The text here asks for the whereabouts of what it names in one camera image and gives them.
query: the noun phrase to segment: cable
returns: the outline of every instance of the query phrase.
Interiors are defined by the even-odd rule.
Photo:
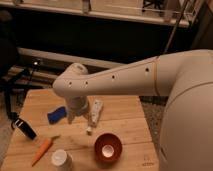
[[[185,0],[184,3],[183,3],[183,6],[182,6],[181,11],[180,11],[180,15],[179,15],[178,19],[176,20],[175,26],[173,27],[172,33],[171,33],[171,35],[169,37],[169,40],[168,40],[168,42],[166,44],[166,47],[164,49],[163,54],[166,54],[168,52],[168,49],[169,49],[169,47],[171,45],[171,42],[172,42],[172,40],[174,38],[174,35],[176,33],[176,30],[177,30],[177,27],[180,24],[180,20],[183,17],[183,14],[184,14],[184,11],[186,9],[186,6],[187,6],[188,2],[189,2],[189,0]]]

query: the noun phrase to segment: white container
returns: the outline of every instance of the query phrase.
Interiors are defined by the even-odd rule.
[[[70,171],[73,166],[72,156],[63,149],[52,154],[51,162],[56,171]]]

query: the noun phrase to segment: wooden table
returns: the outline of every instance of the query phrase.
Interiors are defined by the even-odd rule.
[[[21,118],[27,121],[37,133],[32,141],[16,129],[2,165],[2,171],[48,171],[53,170],[51,155],[57,149],[65,149],[73,156],[74,171],[157,171],[158,159],[151,135],[144,118],[140,100],[136,96],[90,96],[104,101],[104,109],[92,136],[86,134],[87,121],[75,118],[67,124],[64,118],[54,125],[47,120],[47,113],[64,105],[51,89],[29,91],[21,111]],[[123,151],[119,161],[109,168],[103,168],[94,159],[93,146],[96,138],[103,133],[114,133],[122,141]],[[31,167],[35,151],[47,137],[60,134],[53,146]]]

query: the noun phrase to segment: black chair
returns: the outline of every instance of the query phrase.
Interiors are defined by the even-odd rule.
[[[154,5],[154,8],[156,9],[162,9],[161,6],[163,5],[163,2],[164,0],[144,0],[143,9],[151,5]]]
[[[15,83],[21,76],[29,76],[28,69],[24,69],[14,77],[6,80],[4,77],[7,75],[9,69],[17,64],[20,56],[17,48],[7,39],[0,38],[0,92],[4,92],[6,112],[9,119],[13,120],[17,117],[17,113],[11,111],[10,94],[13,89],[29,89],[42,88],[41,86],[17,84]]]

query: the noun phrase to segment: orange carrot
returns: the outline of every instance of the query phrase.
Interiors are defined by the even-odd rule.
[[[34,166],[40,160],[40,158],[46,153],[46,151],[52,146],[52,144],[52,138],[45,139],[45,141],[41,144],[32,160],[32,166]]]

